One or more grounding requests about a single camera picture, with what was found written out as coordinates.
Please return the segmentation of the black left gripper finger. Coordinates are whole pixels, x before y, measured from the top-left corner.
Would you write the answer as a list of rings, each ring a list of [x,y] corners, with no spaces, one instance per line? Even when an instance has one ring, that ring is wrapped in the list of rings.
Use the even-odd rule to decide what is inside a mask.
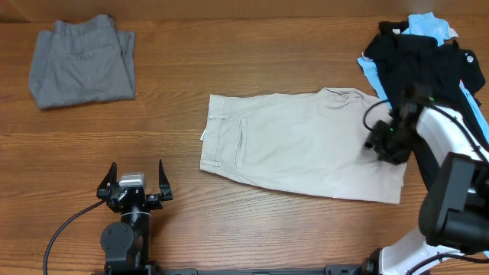
[[[117,180],[117,164],[112,162],[107,174],[98,186],[98,189],[109,189]]]
[[[171,191],[170,183],[164,172],[163,161],[159,159],[158,165],[158,186],[161,191]]]

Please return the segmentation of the beige shorts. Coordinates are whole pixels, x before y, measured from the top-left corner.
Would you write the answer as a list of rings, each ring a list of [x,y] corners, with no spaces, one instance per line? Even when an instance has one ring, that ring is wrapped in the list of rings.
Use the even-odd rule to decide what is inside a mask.
[[[380,161],[364,146],[368,128],[389,121],[389,111],[354,88],[211,95],[200,168],[265,189],[397,204],[405,164]]]

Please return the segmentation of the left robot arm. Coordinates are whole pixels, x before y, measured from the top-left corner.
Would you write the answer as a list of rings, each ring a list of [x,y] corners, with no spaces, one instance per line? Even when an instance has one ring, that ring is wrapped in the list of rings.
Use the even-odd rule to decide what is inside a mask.
[[[173,198],[162,162],[158,165],[158,187],[160,192],[147,194],[143,173],[117,177],[116,163],[100,183],[96,196],[120,215],[101,235],[105,274],[160,273],[158,263],[150,259],[151,212]]]

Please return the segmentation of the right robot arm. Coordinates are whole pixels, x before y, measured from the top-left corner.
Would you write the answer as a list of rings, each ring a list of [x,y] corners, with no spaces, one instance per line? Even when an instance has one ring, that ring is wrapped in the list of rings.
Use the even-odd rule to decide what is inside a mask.
[[[397,243],[379,248],[353,274],[428,274],[449,259],[487,264],[488,152],[462,115],[426,102],[405,102],[392,120],[369,127],[365,147],[379,160],[401,164],[419,145],[438,165],[419,210],[418,225]]]

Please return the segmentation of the black shirt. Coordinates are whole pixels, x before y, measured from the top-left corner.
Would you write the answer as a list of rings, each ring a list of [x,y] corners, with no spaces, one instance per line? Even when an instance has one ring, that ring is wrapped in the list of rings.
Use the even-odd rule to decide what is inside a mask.
[[[439,163],[428,144],[416,133],[416,119],[425,101],[461,114],[474,139],[486,149],[488,126],[474,94],[486,79],[472,50],[453,40],[410,32],[411,24],[382,21],[379,34],[368,44],[358,62],[382,102],[390,104],[390,121],[369,127],[366,147],[375,149],[380,160],[393,164],[415,154],[426,187],[431,187]]]

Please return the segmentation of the light blue shirt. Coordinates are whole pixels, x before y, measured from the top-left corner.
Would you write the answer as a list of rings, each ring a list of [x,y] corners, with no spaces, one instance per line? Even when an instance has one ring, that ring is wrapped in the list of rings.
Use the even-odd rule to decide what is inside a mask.
[[[431,86],[433,97],[461,112],[486,144],[488,124],[474,96],[486,80],[474,51],[460,48],[449,23],[429,12],[401,22],[382,21],[379,30],[358,58],[378,97],[397,107],[405,86]]]

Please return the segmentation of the folded grey shorts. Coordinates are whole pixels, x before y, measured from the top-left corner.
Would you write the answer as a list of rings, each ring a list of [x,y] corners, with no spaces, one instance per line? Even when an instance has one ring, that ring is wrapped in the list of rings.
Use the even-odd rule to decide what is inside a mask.
[[[108,15],[82,24],[55,21],[37,36],[28,85],[40,109],[135,98],[136,33]]]

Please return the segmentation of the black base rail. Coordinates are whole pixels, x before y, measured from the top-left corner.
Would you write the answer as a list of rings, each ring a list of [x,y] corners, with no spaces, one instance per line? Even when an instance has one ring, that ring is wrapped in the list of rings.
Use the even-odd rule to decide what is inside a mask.
[[[111,271],[99,271],[92,275],[114,274]],[[357,264],[327,265],[322,268],[290,268],[290,269],[250,269],[250,270],[197,270],[157,268],[155,271],[127,271],[115,274],[156,274],[156,275],[362,275],[378,274],[373,267],[363,267]]]

